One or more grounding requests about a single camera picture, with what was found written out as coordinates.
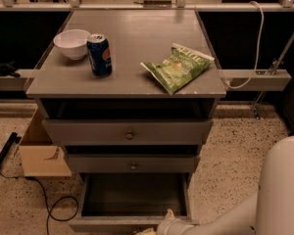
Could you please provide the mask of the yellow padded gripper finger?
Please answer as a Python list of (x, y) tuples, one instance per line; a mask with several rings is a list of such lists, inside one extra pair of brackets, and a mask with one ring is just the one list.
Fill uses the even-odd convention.
[(138, 233), (136, 233), (135, 235), (157, 235), (156, 230), (152, 227), (152, 228), (147, 228), (143, 231), (140, 231)]

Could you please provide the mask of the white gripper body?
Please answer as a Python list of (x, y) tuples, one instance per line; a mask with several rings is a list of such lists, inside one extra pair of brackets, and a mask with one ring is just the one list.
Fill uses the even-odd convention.
[(183, 233), (193, 228), (192, 224), (188, 224), (177, 218), (172, 209), (168, 209), (165, 219), (158, 225), (157, 235), (183, 235)]

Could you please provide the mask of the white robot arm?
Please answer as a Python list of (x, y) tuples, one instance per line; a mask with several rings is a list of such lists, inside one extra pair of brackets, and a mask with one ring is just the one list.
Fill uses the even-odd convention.
[(168, 211), (137, 235), (294, 235), (294, 136), (267, 152), (257, 192), (214, 221), (188, 224)]

